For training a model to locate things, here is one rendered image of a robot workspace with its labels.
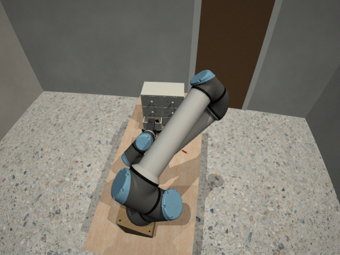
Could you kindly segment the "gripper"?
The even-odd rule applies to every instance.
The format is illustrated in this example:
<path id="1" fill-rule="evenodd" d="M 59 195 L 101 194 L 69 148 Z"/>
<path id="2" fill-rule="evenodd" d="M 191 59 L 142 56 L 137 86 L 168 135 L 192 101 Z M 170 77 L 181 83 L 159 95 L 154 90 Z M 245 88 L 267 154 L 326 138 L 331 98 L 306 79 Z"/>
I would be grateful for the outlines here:
<path id="1" fill-rule="evenodd" d="M 143 129 L 142 129 L 142 132 L 145 131 L 145 130 L 147 130 L 147 129 L 144 129 L 144 128 L 143 128 Z M 161 129 L 161 130 L 162 130 L 162 129 Z M 155 136 L 156 136 L 156 135 L 159 135 L 160 132 L 161 132 L 161 130 L 154 130 Z"/>

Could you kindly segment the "grey chest of drawers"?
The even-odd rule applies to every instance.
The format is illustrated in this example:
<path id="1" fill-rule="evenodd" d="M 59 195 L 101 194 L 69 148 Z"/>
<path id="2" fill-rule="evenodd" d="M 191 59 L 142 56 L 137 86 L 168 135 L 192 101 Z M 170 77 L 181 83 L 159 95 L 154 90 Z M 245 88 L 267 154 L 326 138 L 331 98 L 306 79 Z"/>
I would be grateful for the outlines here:
<path id="1" fill-rule="evenodd" d="M 163 96 L 169 97 L 183 97 L 184 99 L 184 83 L 172 83 L 172 82 L 144 82 L 141 91 L 141 103 L 142 96 Z M 150 107 L 162 107 L 162 116 L 155 117 L 165 117 L 163 116 L 163 100 L 162 106 L 150 106 Z"/>

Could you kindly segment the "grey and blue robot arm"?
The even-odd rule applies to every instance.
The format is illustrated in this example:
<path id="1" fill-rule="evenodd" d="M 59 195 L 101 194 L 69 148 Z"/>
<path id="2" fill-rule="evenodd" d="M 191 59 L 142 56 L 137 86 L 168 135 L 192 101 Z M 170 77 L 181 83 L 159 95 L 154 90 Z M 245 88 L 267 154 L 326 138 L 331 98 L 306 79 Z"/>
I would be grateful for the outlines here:
<path id="1" fill-rule="evenodd" d="M 214 121 L 220 121 L 228 110 L 228 91 L 210 70 L 195 75 L 190 84 L 190 91 L 160 134 L 155 136 L 155 119 L 149 118 L 147 130 L 122 155 L 130 168 L 118 172 L 111 196 L 126 206 L 127 217 L 136 226 L 180 217 L 180 194 L 159 188 L 159 177 L 176 153 Z"/>

